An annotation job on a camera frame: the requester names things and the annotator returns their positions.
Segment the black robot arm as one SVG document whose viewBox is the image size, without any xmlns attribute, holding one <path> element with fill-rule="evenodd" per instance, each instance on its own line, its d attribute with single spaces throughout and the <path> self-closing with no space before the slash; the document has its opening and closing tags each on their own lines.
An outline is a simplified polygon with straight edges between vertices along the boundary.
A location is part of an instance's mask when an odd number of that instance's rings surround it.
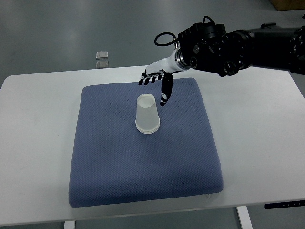
<svg viewBox="0 0 305 229">
<path fill-rule="evenodd" d="M 175 50 L 170 57 L 146 67 L 139 85 L 162 82 L 160 105 L 172 94 L 173 74 L 195 69 L 232 76 L 248 67 L 305 73 L 305 28 L 281 28 L 275 23 L 258 29 L 226 32 L 224 24 L 195 23 L 173 36 L 168 43 Z"/>
</svg>

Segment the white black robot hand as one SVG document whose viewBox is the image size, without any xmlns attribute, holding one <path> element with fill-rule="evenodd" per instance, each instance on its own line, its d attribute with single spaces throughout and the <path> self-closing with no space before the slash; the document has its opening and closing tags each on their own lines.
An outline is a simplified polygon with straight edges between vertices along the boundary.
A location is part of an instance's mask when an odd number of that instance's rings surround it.
<svg viewBox="0 0 305 229">
<path fill-rule="evenodd" d="M 162 80 L 160 106 L 165 106 L 172 94 L 172 73 L 187 71 L 190 68 L 191 67 L 185 63 L 181 50 L 175 49 L 170 57 L 163 58 L 148 65 L 142 74 L 143 76 L 140 77 L 138 85 L 142 85 L 143 82 L 144 85 L 148 85 L 151 77 L 151 83 L 155 83 L 157 75 L 157 80 Z"/>
</svg>

